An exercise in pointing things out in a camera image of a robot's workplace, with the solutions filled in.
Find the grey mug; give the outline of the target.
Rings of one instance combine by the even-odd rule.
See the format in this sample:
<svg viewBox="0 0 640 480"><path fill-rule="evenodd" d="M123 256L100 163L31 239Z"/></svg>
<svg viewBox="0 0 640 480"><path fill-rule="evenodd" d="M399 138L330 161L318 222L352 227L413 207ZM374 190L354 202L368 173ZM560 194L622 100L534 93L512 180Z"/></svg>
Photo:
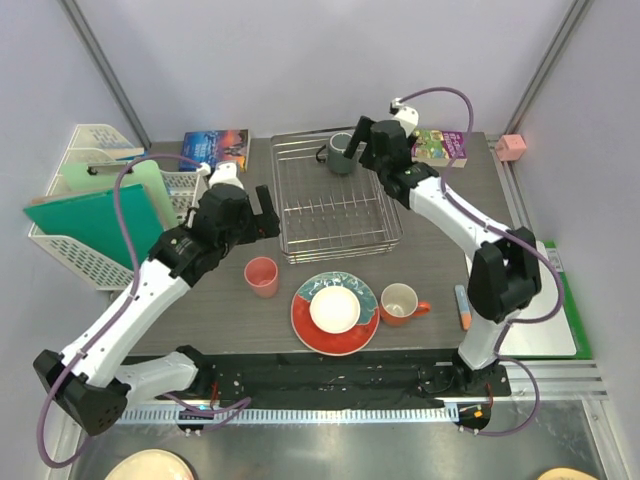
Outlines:
<svg viewBox="0 0 640 480"><path fill-rule="evenodd" d="M345 151L352 135L347 132L334 133L315 153L315 159L334 174L349 175L356 168L356 159L347 158Z"/></svg>

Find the pink cup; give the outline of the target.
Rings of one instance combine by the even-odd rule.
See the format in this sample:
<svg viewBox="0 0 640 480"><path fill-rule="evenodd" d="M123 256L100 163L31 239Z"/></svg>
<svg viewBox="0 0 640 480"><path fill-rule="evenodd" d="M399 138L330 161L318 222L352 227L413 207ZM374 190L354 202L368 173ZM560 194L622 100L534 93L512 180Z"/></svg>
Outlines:
<svg viewBox="0 0 640 480"><path fill-rule="evenodd" d="M260 298L272 298L278 291L278 265L269 257L256 257L250 260L245 266L244 278Z"/></svg>

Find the steel wire dish rack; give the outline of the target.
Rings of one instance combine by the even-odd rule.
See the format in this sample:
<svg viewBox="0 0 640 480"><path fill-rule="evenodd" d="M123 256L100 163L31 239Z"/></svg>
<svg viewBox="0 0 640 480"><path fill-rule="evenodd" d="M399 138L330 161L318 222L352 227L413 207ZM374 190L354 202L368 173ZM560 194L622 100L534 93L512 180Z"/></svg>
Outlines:
<svg viewBox="0 0 640 480"><path fill-rule="evenodd" d="M329 168L332 137L345 144L352 132L342 127L270 140L280 245L291 264L386 253L402 238L396 206L374 172Z"/></svg>

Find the orange bowl white inside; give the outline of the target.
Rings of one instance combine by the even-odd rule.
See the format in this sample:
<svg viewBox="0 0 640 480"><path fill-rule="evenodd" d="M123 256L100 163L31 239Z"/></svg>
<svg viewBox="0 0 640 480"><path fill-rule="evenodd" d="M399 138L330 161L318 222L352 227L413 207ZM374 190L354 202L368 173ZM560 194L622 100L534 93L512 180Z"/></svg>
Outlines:
<svg viewBox="0 0 640 480"><path fill-rule="evenodd" d="M352 329L360 317L360 303L348 288L328 286L316 293L311 300L310 316L321 331L342 334Z"/></svg>

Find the red and teal floral plate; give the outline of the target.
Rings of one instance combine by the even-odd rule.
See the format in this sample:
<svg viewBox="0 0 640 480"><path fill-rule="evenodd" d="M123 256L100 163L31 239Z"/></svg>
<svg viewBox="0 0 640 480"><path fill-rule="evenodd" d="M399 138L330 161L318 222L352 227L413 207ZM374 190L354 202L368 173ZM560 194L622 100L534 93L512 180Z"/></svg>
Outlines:
<svg viewBox="0 0 640 480"><path fill-rule="evenodd" d="M331 286L345 287L360 305L359 319L344 333L324 332L311 317L313 297ZM290 320L294 333L309 349L328 356L347 356L362 350L374 337L380 323L380 308L373 290L359 277L330 271L314 275L298 288L292 299Z"/></svg>

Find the orange mug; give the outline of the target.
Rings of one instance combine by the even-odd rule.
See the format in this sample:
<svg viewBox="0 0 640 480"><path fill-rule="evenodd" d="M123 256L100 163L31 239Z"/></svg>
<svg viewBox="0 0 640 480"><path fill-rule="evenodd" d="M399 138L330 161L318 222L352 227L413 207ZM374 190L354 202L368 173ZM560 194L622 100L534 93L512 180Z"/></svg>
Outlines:
<svg viewBox="0 0 640 480"><path fill-rule="evenodd" d="M431 305L420 301L416 291L409 285L393 283L381 293L380 308L382 320L389 326L400 327L412 318L429 314Z"/></svg>

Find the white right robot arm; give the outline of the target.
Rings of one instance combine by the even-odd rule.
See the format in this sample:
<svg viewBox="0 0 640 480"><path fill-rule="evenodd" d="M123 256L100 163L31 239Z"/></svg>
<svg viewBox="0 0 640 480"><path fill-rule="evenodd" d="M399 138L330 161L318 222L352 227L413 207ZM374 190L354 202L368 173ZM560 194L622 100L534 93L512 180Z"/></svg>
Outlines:
<svg viewBox="0 0 640 480"><path fill-rule="evenodd" d="M483 388L498 364L498 344L510 323L541 290L535 237L521 227L508 230L489 219L455 192L442 186L431 166L412 160L410 141L396 120L362 116L344 156L360 144L358 162L373 171L385 193L426 218L472 260L467 286L472 321L453 355L451 380L457 391L472 395Z"/></svg>

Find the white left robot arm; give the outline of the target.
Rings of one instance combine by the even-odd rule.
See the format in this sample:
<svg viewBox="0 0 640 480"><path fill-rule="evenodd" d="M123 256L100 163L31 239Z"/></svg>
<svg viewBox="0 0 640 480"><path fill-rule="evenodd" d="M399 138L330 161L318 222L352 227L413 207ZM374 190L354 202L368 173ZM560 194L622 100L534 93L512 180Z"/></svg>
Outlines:
<svg viewBox="0 0 640 480"><path fill-rule="evenodd" d="M107 311L62 352L42 351L33 367L54 402L84 432L97 436L126 408L166 393L193 399L208 395L215 371L190 345L135 365L124 359L141 336L237 245L276 238L280 219L269 189L256 194L256 214L241 187L218 183L199 201L190 223L164 232L132 283Z"/></svg>

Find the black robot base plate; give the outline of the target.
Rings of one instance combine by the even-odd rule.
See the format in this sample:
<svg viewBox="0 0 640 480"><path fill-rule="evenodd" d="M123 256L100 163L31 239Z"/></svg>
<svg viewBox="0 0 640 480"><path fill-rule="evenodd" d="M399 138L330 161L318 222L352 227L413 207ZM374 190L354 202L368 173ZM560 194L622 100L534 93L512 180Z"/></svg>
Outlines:
<svg viewBox="0 0 640 480"><path fill-rule="evenodd" d="M374 410L432 408L454 398L511 395L506 368L466 374L454 351L361 351L208 355L205 380L173 393L184 400L216 399L229 406L245 397L254 409Z"/></svg>

